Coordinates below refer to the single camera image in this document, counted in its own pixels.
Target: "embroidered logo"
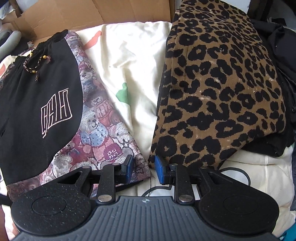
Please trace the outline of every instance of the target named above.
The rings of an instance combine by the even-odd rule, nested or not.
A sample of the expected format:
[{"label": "embroidered logo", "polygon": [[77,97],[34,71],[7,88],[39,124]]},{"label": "embroidered logo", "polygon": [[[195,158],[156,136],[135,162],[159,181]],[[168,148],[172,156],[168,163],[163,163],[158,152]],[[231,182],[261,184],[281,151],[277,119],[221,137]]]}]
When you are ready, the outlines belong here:
[{"label": "embroidered logo", "polygon": [[42,138],[44,138],[48,130],[62,121],[72,118],[72,112],[68,99],[69,88],[61,90],[58,94],[54,94],[45,106],[41,107],[41,129]]}]

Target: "drawstring tassel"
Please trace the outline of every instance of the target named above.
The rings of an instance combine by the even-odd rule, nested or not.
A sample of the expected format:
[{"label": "drawstring tassel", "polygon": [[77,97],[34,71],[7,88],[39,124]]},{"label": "drawstring tassel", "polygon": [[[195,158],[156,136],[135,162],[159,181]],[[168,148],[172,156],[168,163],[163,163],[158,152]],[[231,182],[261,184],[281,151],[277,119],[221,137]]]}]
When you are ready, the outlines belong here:
[{"label": "drawstring tassel", "polygon": [[28,63],[29,58],[32,57],[32,55],[33,55],[33,52],[31,52],[30,55],[27,57],[27,59],[24,61],[23,66],[24,66],[24,69],[25,69],[26,71],[28,71],[29,73],[36,74],[35,81],[38,81],[38,78],[39,78],[39,71],[36,70],[36,69],[39,67],[39,65],[40,65],[40,61],[41,61],[42,59],[46,59],[46,63],[48,64],[48,63],[50,62],[51,59],[50,59],[50,56],[48,56],[48,55],[43,55],[43,56],[41,56],[41,57],[39,58],[38,63],[37,63],[37,65],[36,65],[34,68],[29,68],[29,67],[27,67],[27,63]]}]

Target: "gray ribbed plate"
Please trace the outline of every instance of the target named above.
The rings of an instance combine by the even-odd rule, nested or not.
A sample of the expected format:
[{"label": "gray ribbed plate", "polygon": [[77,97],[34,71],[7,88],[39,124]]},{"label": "gray ribbed plate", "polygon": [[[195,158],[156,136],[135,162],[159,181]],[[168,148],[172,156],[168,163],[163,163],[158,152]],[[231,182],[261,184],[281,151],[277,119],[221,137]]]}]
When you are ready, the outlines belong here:
[{"label": "gray ribbed plate", "polygon": [[232,237],[210,228],[193,207],[171,197],[127,197],[100,206],[90,220],[69,234],[38,237],[19,234],[14,241],[277,241],[271,234]]}]

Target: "leopard print fabric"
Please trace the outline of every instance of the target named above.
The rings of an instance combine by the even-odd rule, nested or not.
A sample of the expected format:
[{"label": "leopard print fabric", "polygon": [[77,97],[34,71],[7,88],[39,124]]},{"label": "leopard print fabric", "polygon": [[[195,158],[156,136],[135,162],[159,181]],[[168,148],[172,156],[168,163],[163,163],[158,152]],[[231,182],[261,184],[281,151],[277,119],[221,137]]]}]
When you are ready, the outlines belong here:
[{"label": "leopard print fabric", "polygon": [[165,57],[152,156],[218,168],[245,144],[284,130],[275,67],[241,10],[183,1]]}]

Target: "white bedsheet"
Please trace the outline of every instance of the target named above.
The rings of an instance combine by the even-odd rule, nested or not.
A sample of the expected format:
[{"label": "white bedsheet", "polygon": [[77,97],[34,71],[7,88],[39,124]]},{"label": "white bedsheet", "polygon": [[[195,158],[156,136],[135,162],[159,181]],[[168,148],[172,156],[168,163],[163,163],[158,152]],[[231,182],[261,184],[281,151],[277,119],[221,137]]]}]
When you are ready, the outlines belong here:
[{"label": "white bedsheet", "polygon": [[[108,94],[145,158],[148,158],[156,123],[158,88],[163,70],[165,42],[171,28],[168,22],[120,23],[101,25],[78,31],[86,53],[100,75]],[[14,61],[7,57],[0,63],[1,70]],[[292,181],[293,147],[286,148],[283,156],[272,158],[239,150],[222,168],[224,174],[271,195],[280,207],[280,216],[273,232],[280,236],[295,222],[295,211],[290,211],[294,196]],[[154,170],[152,187],[159,186]],[[146,180],[118,195],[148,194],[150,180]],[[0,192],[6,194],[5,184]],[[156,189],[151,196],[173,195],[170,190]],[[13,238],[10,209],[3,207],[5,226]]]}]

